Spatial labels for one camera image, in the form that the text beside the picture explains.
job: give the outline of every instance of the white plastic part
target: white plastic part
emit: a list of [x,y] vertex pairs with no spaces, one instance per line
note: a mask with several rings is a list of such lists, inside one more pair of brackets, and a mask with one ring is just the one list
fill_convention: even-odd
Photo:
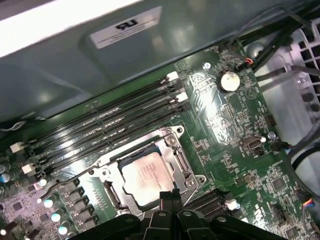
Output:
[[47,185],[47,180],[45,180],[45,179],[41,179],[40,181],[39,181],[39,184],[42,186],[42,187],[44,187],[45,185]]
[[228,208],[230,211],[237,210],[237,209],[240,208],[240,204],[237,203],[237,200],[235,200],[235,199],[226,200],[226,201],[224,202],[224,204],[227,206],[227,208]]
[[7,234],[7,231],[4,230],[4,229],[1,229],[1,230],[0,230],[0,234],[1,234],[2,236],[5,236],[5,235]]
[[266,141],[267,141],[267,139],[266,139],[264,136],[262,136],[262,137],[260,138],[260,142],[265,143]]
[[28,173],[32,172],[33,170],[35,170],[35,166],[33,163],[29,163],[29,164],[21,167],[21,169],[24,174],[28,174]]
[[185,101],[185,100],[187,100],[188,99],[188,95],[186,94],[186,92],[182,92],[182,93],[180,93],[180,94],[178,94],[177,96],[175,96],[177,99],[178,99],[178,102],[179,103],[181,103],[181,102],[183,102],[183,101]]
[[19,142],[16,142],[15,144],[12,144],[10,146],[10,149],[11,149],[11,152],[14,154],[14,153],[17,153],[19,152],[20,150],[24,149],[25,147],[23,146],[23,142],[19,141]]
[[167,76],[166,76],[169,81],[173,81],[179,78],[179,75],[176,71],[170,72]]

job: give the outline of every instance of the integrated circuit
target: integrated circuit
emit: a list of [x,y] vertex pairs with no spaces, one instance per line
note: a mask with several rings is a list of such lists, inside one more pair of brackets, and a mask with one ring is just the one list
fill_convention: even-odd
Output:
[[292,227],[290,229],[288,229],[287,231],[285,231],[285,235],[288,239],[294,239],[296,238],[299,234],[298,231],[295,227]]
[[276,180],[272,181],[272,186],[275,191],[278,191],[286,186],[285,181],[282,177],[277,178]]
[[42,214],[39,218],[40,218],[41,222],[45,222],[45,221],[49,220],[49,216],[46,213]]
[[13,209],[15,211],[18,211],[18,210],[22,209],[22,206],[21,206],[20,202],[17,202],[15,204],[13,204],[12,207],[13,207]]

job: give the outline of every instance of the chip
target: chip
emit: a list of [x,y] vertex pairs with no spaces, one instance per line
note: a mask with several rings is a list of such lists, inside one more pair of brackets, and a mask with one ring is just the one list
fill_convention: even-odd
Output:
[[45,222],[49,219],[49,216],[45,213],[43,215],[40,216],[40,220],[41,222]]
[[12,207],[13,207],[13,209],[15,211],[18,211],[18,210],[22,209],[22,206],[21,206],[20,202],[17,202],[15,204],[13,204]]
[[295,227],[292,227],[292,228],[288,229],[287,231],[285,231],[285,234],[288,239],[294,239],[295,237],[298,236],[298,231]]
[[36,188],[35,188],[33,185],[31,185],[31,186],[28,187],[28,191],[29,191],[29,192],[32,192],[33,190],[36,190]]
[[243,180],[248,184],[248,183],[251,183],[251,176],[250,175],[245,175],[244,177],[243,177]]
[[280,177],[272,182],[274,190],[278,191],[286,186],[285,181]]
[[235,180],[235,182],[236,182],[237,185],[241,185],[244,181],[243,181],[242,178],[237,178],[237,179]]
[[171,175],[158,152],[142,156],[122,168],[123,188],[134,196],[139,206],[159,199],[159,192],[175,188]]

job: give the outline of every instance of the black cable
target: black cable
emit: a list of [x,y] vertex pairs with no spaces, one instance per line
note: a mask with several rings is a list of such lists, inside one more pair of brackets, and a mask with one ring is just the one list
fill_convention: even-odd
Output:
[[291,66],[291,69],[293,71],[299,71],[299,72],[303,72],[306,74],[320,77],[320,70],[318,70],[316,68],[311,68],[311,67],[306,67],[306,66]]
[[292,158],[303,150],[305,147],[309,146],[314,140],[320,137],[320,119],[317,119],[315,124],[312,126],[309,133],[302,138],[288,153],[288,155],[284,158],[283,162],[287,167],[287,173],[292,177],[298,184],[298,186],[304,190],[305,192],[309,193],[311,198],[316,202],[320,203],[320,196],[317,195],[314,191],[312,191],[297,175],[296,171],[291,165]]
[[284,67],[276,69],[274,71],[271,71],[265,75],[260,75],[256,77],[257,82],[261,82],[267,79],[272,79],[274,77],[279,76],[280,74],[284,74],[286,72],[286,69]]
[[[291,69],[293,71],[299,71],[299,72],[303,72],[309,75],[313,75],[313,76],[318,76],[320,77],[320,70],[316,69],[316,68],[310,68],[310,67],[306,67],[306,66],[291,66]],[[261,82],[267,79],[272,79],[275,78],[277,76],[279,76],[280,74],[284,74],[286,72],[286,69],[284,67],[276,69],[274,71],[271,71],[265,75],[260,75],[256,77],[257,82]]]
[[307,223],[306,223],[306,207],[302,206],[302,225],[303,225],[303,229],[305,231],[305,233],[308,235],[308,237],[311,240],[319,240],[318,238],[315,238],[311,232],[309,231],[308,227],[307,227]]
[[[309,12],[313,11],[313,15],[310,14],[310,17],[313,18],[314,15],[317,15],[314,11],[315,8],[319,7],[319,1],[311,2],[305,9],[303,14],[301,15],[303,18],[308,15]],[[252,70],[256,72],[259,70],[273,55],[274,53],[285,43],[288,42],[291,34],[299,29],[302,26],[301,23],[295,22],[292,25],[288,25],[284,30],[280,31],[275,38],[260,52],[260,54],[256,57],[255,62],[252,66]]]
[[[298,15],[302,16],[305,13],[305,9],[302,9],[298,11]],[[305,20],[312,20],[320,18],[320,11],[314,11],[309,13],[307,16],[304,17]],[[275,33],[277,31],[280,31],[283,28],[286,28],[287,26],[290,26],[294,24],[295,21],[291,17],[285,17],[279,21],[273,22],[271,24],[265,25],[259,29],[256,29],[254,31],[251,31],[245,35],[242,35],[239,37],[239,41],[243,46],[247,46],[248,44],[251,44],[265,36],[268,36],[272,33]]]
[[310,155],[316,153],[316,152],[320,152],[320,146],[314,146],[308,150],[306,150],[305,152],[303,152],[301,155],[299,155],[295,161],[292,163],[292,167],[294,170],[297,170],[297,168],[299,167],[299,165]]
[[240,59],[246,59],[245,56],[242,56],[241,54],[235,52],[232,49],[232,44],[235,42],[235,40],[244,32],[246,31],[250,26],[252,26],[254,23],[256,23],[257,21],[259,21],[263,16],[273,12],[274,10],[282,10],[284,11],[287,15],[289,15],[291,18],[293,18],[294,20],[296,20],[299,24],[301,25],[305,25],[308,28],[312,28],[312,25],[309,21],[304,20],[302,17],[300,17],[299,15],[295,14],[293,11],[291,11],[290,9],[288,9],[287,7],[285,7],[282,4],[278,4],[275,6],[272,6],[264,11],[262,11],[261,13],[259,13],[258,15],[256,15],[254,18],[251,18],[248,22],[246,22],[238,31],[235,32],[235,34],[230,38],[228,44],[227,44],[227,49],[229,51],[230,54],[232,54],[233,56],[240,58]]

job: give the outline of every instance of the capacitor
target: capacitor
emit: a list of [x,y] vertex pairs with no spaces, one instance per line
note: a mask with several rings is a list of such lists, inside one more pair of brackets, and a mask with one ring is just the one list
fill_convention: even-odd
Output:
[[51,208],[55,202],[57,201],[57,197],[55,195],[50,195],[46,200],[44,200],[43,205],[45,208]]
[[10,233],[18,224],[15,221],[10,222],[7,226],[0,230],[0,235],[5,236]]
[[40,231],[38,229],[33,229],[24,240],[34,240],[39,233]]
[[41,187],[44,187],[45,185],[47,185],[47,183],[48,183],[48,181],[45,178],[40,179],[40,181],[39,181],[39,184],[41,185]]
[[6,173],[1,174],[0,183],[5,184],[9,181],[14,180],[15,178],[16,178],[16,174],[14,172],[12,172],[12,171],[6,172]]
[[66,235],[71,228],[71,223],[69,221],[64,221],[61,226],[58,228],[58,233],[60,235]]
[[0,163],[0,174],[8,172],[10,170],[10,164],[8,162]]
[[57,209],[54,213],[51,215],[51,220],[53,222],[59,222],[61,217],[65,214],[65,211],[62,208]]
[[235,92],[240,87],[240,77],[233,71],[224,71],[218,78],[216,82],[217,88],[222,93],[232,93]]
[[67,236],[66,236],[66,239],[65,240],[67,240],[67,239],[70,239],[70,238],[73,238],[73,237],[75,237],[77,234],[74,232],[74,231],[72,231],[72,232],[70,232]]

